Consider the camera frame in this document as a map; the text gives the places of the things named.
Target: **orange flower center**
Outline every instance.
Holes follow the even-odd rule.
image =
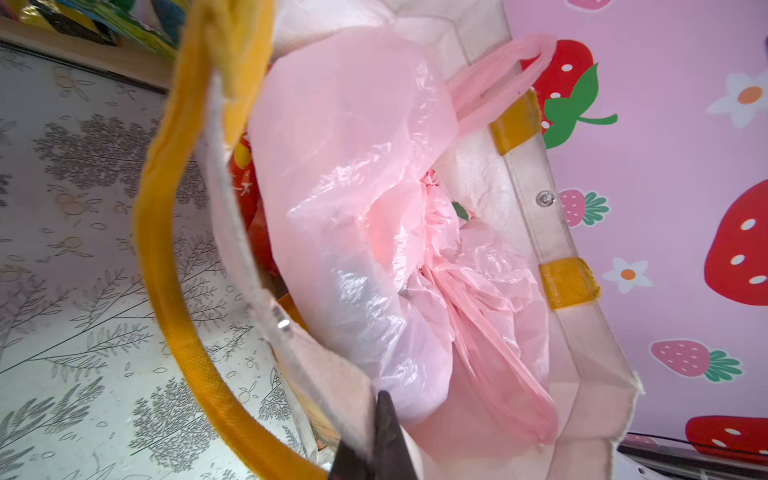
[[[751,105],[757,103],[757,101],[763,97],[764,93],[765,92],[760,87],[747,87],[739,94],[738,101],[742,105]]]

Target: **yellow bag handle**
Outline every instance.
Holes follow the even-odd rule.
[[[237,401],[219,375],[187,312],[173,252],[176,189],[204,125],[208,84],[221,74],[230,100],[225,139],[237,141],[271,55],[273,0],[196,0],[176,63],[174,87],[141,178],[135,234],[141,270],[168,347],[221,438],[264,480],[321,479],[327,474],[294,453]]]

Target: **green stem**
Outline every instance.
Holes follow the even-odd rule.
[[[606,118],[584,118],[579,117],[577,120],[583,121],[585,124],[593,124],[593,125],[610,125],[615,124],[619,119],[619,116],[616,114],[611,115],[610,117]]]

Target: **silver button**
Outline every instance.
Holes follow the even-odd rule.
[[[536,204],[539,207],[549,207],[554,203],[556,196],[552,190],[544,190],[536,195]]]

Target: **pink plastic bag loop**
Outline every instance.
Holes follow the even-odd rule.
[[[499,118],[549,66],[557,47],[553,35],[530,35],[496,48],[448,82],[459,135],[472,133]],[[509,76],[518,61],[538,56],[521,74]]]

